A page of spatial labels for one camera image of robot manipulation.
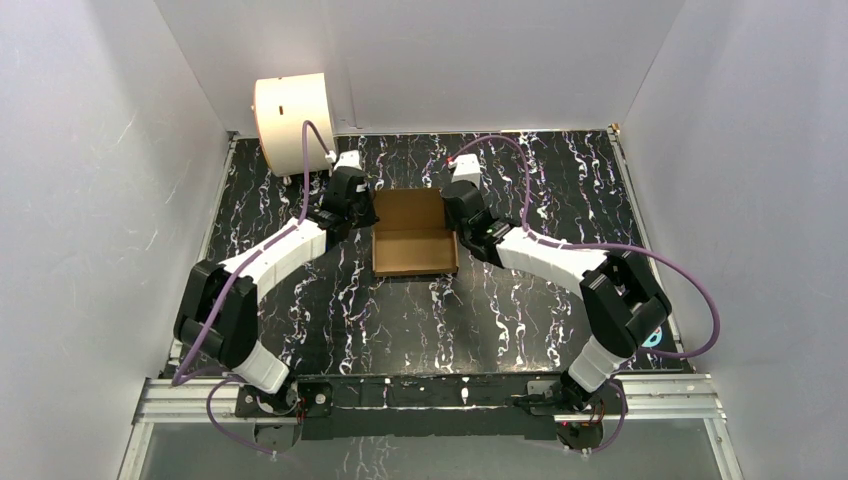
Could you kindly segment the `brown cardboard box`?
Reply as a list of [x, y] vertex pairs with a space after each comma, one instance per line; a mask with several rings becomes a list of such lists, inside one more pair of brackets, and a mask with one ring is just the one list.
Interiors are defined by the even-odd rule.
[[458, 241], [436, 188], [382, 189], [374, 207], [372, 266], [378, 277], [455, 274]]

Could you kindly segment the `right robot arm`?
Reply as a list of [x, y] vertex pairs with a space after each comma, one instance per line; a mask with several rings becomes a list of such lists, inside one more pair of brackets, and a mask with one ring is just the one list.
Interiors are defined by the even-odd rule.
[[590, 413], [603, 399], [602, 385], [672, 312], [645, 259], [628, 245], [580, 249], [526, 231], [493, 214], [467, 180], [451, 183], [441, 198], [460, 243], [476, 259], [540, 277], [582, 300], [590, 337], [560, 383], [565, 405]]

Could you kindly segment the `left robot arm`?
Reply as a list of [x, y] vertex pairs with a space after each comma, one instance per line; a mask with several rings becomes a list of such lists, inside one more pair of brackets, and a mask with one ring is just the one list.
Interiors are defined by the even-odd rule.
[[174, 337], [214, 359], [261, 391], [260, 403], [275, 416], [299, 400], [290, 368], [261, 342], [258, 307], [295, 270], [344, 241], [351, 230], [378, 218], [366, 175], [359, 167], [334, 169], [321, 201], [275, 235], [226, 261], [196, 263], [190, 271], [173, 329]]

